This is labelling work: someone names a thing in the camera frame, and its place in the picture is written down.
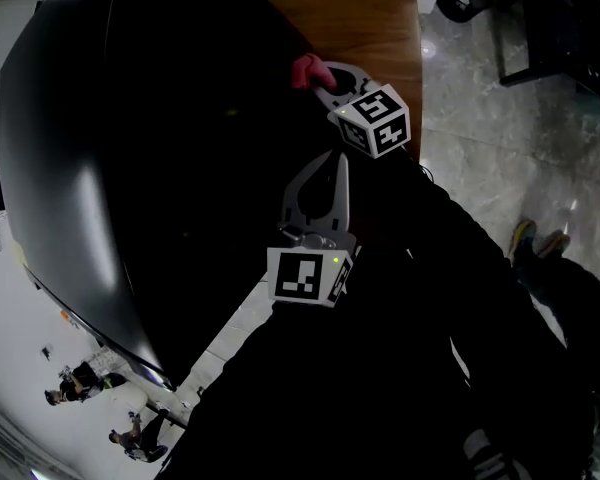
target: person's leg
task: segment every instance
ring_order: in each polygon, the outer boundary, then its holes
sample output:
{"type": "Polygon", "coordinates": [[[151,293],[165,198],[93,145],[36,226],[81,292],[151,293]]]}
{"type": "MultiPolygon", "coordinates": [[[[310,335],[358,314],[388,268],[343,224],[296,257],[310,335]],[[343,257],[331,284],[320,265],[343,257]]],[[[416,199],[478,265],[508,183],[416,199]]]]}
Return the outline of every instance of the person's leg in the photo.
{"type": "Polygon", "coordinates": [[[402,186],[412,196],[405,228],[421,288],[431,310],[444,308],[440,324],[470,371],[489,439],[532,477],[579,476],[593,405],[566,350],[487,233],[439,187],[402,186]]]}
{"type": "Polygon", "coordinates": [[[142,442],[140,448],[145,452],[151,453],[158,446],[158,437],[160,436],[160,428],[165,418],[169,414],[166,409],[161,410],[158,415],[149,422],[149,424],[142,431],[142,442]]]}
{"type": "Polygon", "coordinates": [[[483,418],[464,373],[449,350],[445,369],[447,381],[448,425],[445,432],[452,436],[453,452],[462,450],[456,459],[458,473],[454,478],[507,478],[529,480],[529,474],[515,457],[494,446],[483,429],[483,418]]]}
{"type": "Polygon", "coordinates": [[[102,380],[104,381],[105,389],[117,388],[127,382],[127,379],[123,375],[114,372],[105,375],[102,380]]]}
{"type": "Polygon", "coordinates": [[[82,383],[83,386],[95,386],[100,381],[100,378],[95,374],[93,368],[83,361],[80,366],[73,370],[73,375],[82,383]]]}
{"type": "Polygon", "coordinates": [[[566,235],[552,233],[540,255],[518,248],[514,269],[522,285],[547,306],[562,327],[570,355],[589,387],[600,391],[600,281],[562,257],[566,235]]]}

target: shoe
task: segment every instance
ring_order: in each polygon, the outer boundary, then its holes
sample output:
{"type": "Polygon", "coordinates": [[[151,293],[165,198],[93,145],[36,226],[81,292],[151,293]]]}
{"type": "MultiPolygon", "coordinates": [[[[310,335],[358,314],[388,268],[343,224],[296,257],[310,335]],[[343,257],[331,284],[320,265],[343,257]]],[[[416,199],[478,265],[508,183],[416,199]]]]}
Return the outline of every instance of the shoe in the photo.
{"type": "Polygon", "coordinates": [[[565,235],[562,231],[556,230],[543,240],[542,246],[538,251],[538,258],[546,258],[553,252],[562,255],[564,254],[564,251],[567,250],[570,243],[571,238],[569,235],[565,235]]]}
{"type": "Polygon", "coordinates": [[[523,220],[517,226],[511,237],[511,245],[509,246],[509,254],[507,257],[513,263],[513,257],[516,251],[521,246],[533,247],[533,240],[536,237],[537,226],[532,220],[523,220]]]}
{"type": "Polygon", "coordinates": [[[167,412],[171,412],[171,409],[169,409],[166,405],[164,405],[162,402],[156,402],[156,407],[158,408],[158,411],[167,411],[167,412]]]}

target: chair leg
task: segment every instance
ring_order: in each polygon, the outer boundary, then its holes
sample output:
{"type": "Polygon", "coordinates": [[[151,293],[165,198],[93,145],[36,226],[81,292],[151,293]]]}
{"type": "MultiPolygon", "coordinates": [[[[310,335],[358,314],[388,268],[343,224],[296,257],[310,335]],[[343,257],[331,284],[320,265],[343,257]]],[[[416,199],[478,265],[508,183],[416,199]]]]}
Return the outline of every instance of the chair leg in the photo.
{"type": "Polygon", "coordinates": [[[534,80],[540,80],[548,76],[557,75],[562,70],[558,67],[533,67],[523,69],[512,75],[507,75],[500,79],[500,85],[504,87],[512,87],[518,84],[524,84],[526,82],[533,82],[534,80]]]}

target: chair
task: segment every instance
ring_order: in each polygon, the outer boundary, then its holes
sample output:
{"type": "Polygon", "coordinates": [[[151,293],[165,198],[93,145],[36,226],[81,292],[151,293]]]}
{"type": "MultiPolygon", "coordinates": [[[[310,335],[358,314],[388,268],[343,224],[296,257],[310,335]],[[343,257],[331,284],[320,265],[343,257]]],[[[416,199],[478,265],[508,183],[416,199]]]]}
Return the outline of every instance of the chair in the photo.
{"type": "MultiPolygon", "coordinates": [[[[500,10],[516,0],[499,0],[500,10]]],[[[600,0],[522,0],[529,67],[504,76],[511,87],[565,74],[600,96],[600,0]]]]}

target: black clothing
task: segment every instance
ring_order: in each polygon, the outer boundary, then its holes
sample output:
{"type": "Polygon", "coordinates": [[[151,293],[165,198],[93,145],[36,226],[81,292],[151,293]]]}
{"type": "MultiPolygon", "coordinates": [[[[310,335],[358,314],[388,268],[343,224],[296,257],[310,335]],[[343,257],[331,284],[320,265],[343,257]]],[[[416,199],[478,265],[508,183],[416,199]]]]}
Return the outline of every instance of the black clothing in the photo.
{"type": "Polygon", "coordinates": [[[63,400],[66,400],[67,402],[84,402],[88,398],[100,393],[104,388],[102,379],[94,373],[87,362],[83,362],[71,373],[73,373],[73,376],[80,381],[83,389],[80,393],[76,393],[76,385],[72,380],[68,379],[62,381],[60,383],[60,393],[62,393],[63,400]]]}
{"type": "Polygon", "coordinates": [[[119,373],[109,373],[100,378],[87,362],[83,362],[72,373],[80,381],[80,384],[82,384],[83,390],[78,394],[76,393],[76,385],[72,380],[62,381],[60,383],[60,393],[62,393],[62,399],[67,402],[84,402],[88,398],[93,398],[100,394],[104,389],[121,386],[127,381],[119,373]]]}
{"type": "Polygon", "coordinates": [[[274,304],[205,390],[158,478],[184,478],[193,453],[260,474],[293,464],[465,478],[459,443],[472,425],[458,421],[450,338],[470,371],[477,428],[534,480],[579,478],[590,393],[501,249],[403,151],[349,159],[362,252],[347,293],[333,309],[274,304]]]}
{"type": "Polygon", "coordinates": [[[541,259],[530,247],[516,254],[514,267],[524,287],[556,317],[580,375],[600,393],[600,281],[558,252],[541,259]]]}
{"type": "Polygon", "coordinates": [[[152,453],[158,447],[160,428],[167,414],[169,413],[166,410],[160,411],[138,436],[133,436],[131,432],[120,434],[120,446],[129,452],[140,449],[147,455],[152,453]]]}

